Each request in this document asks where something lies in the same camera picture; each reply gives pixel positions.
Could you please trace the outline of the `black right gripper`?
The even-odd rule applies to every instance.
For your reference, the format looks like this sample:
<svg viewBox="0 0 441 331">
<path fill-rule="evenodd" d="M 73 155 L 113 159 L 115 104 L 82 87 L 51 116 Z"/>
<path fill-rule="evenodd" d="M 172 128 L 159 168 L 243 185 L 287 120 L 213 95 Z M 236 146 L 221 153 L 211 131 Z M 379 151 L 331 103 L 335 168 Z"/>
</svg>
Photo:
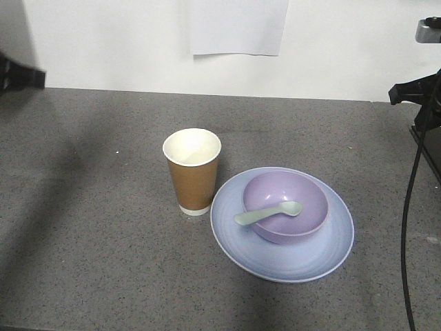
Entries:
<svg viewBox="0 0 441 331">
<path fill-rule="evenodd" d="M 414 119 L 417 130 L 440 127 L 440 70 L 407 83 L 397 83 L 388 92 L 391 105 L 408 101 L 421 106 Z"/>
</svg>

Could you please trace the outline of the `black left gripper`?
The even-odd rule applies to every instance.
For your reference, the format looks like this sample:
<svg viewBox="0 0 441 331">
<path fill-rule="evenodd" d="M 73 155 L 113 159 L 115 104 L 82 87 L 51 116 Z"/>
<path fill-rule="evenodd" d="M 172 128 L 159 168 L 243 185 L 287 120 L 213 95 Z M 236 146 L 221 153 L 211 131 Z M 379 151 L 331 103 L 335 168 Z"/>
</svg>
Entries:
<svg viewBox="0 0 441 331">
<path fill-rule="evenodd" d="M 21 65 L 1 53 L 1 94 L 25 88 L 45 88 L 45 72 Z"/>
</svg>

